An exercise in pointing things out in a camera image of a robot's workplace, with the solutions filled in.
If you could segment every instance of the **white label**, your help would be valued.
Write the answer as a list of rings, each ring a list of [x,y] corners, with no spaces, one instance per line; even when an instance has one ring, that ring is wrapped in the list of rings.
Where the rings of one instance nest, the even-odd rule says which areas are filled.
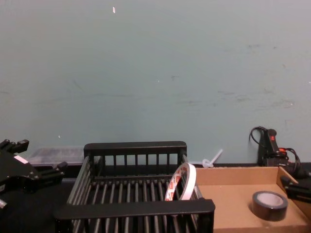
[[[0,192],[4,191],[5,189],[5,184],[0,186]]]
[[[20,162],[22,162],[23,164],[27,164],[28,161],[22,157],[20,157],[19,155],[14,156],[15,159],[19,160]]]

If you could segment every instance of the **gray duct tape roll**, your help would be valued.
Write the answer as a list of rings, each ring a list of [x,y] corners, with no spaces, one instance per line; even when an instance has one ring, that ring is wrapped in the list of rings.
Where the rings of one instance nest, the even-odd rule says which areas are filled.
[[[261,219],[280,221],[285,218],[288,202],[282,195],[260,191],[253,194],[252,211]]]

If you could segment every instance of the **black cable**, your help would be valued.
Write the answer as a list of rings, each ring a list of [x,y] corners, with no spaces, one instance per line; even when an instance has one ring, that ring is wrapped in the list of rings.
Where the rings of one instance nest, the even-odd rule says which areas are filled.
[[[293,175],[297,175],[298,171],[300,170],[300,159],[296,153],[296,151],[292,148],[285,148],[285,150],[291,152],[292,154],[294,154],[295,156],[295,166],[294,166],[294,170],[293,170]]]
[[[258,141],[254,138],[253,132],[254,132],[255,130],[260,131],[260,133],[261,133],[261,135],[262,135],[267,129],[266,129],[265,127],[263,127],[263,126],[256,126],[256,127],[254,127],[254,128],[251,130],[251,133],[249,134],[250,137],[254,140],[254,142],[256,142],[259,146],[266,148],[263,144],[261,144],[260,142],[258,142]]]

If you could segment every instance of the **white plastic tool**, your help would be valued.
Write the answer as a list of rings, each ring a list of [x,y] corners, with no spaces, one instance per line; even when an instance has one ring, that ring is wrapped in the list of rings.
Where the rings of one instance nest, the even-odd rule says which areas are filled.
[[[214,167],[214,162],[218,159],[218,157],[223,153],[223,149],[214,156],[214,158],[210,161],[208,159],[204,159],[202,162],[189,162],[190,164],[199,164],[202,165],[204,168]]]

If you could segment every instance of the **wall stain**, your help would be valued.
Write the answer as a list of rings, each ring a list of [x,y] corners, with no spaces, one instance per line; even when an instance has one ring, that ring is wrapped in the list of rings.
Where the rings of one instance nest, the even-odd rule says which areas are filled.
[[[263,93],[266,95],[275,94],[274,90],[268,90],[267,88],[264,89]]]
[[[202,103],[203,101],[199,100],[181,100],[177,101],[176,104],[185,104],[189,106],[197,106],[198,104]]]
[[[141,97],[138,97],[137,100],[152,100],[152,99],[155,99],[157,98],[156,95],[153,95],[153,96],[141,96]]]
[[[174,93],[174,94],[172,94],[172,96],[174,96],[174,97],[185,97],[186,98],[189,96],[189,94],[186,92],[180,92],[180,93]]]
[[[288,130],[288,128],[287,128],[287,120],[284,120],[284,125],[285,125],[285,129]]]
[[[83,88],[77,83],[77,81],[72,80],[72,83],[73,83],[78,89],[80,89],[81,91],[84,91]]]
[[[217,93],[223,94],[225,96],[232,96],[235,95],[234,92],[228,92],[228,91],[217,91]]]
[[[54,98],[50,100],[43,100],[39,102],[35,102],[34,104],[53,104],[57,102],[63,102],[63,101],[71,101],[71,100],[81,100],[81,99],[90,99],[93,97],[118,97],[118,98],[128,98],[128,97],[135,97],[133,94],[105,94],[105,93],[95,93],[95,94],[89,94],[89,95],[80,95],[80,96],[72,96],[72,97],[59,97]]]
[[[249,45],[247,46],[249,49],[255,49],[255,48],[259,48],[260,44],[255,44],[255,45]]]
[[[172,76],[171,76],[171,80],[172,80],[172,81],[175,81],[176,78],[180,78],[180,76],[179,76],[179,75],[172,75]]]
[[[293,100],[284,100],[275,101],[271,104],[271,107],[282,107],[282,108],[291,108],[294,106],[295,101]]]
[[[254,110],[254,112],[260,112],[260,111],[269,111],[271,108],[269,107],[263,107],[263,108],[257,108]]]
[[[247,95],[240,95],[240,96],[236,96],[236,102],[245,102],[245,101],[250,101],[251,99],[248,98]]]

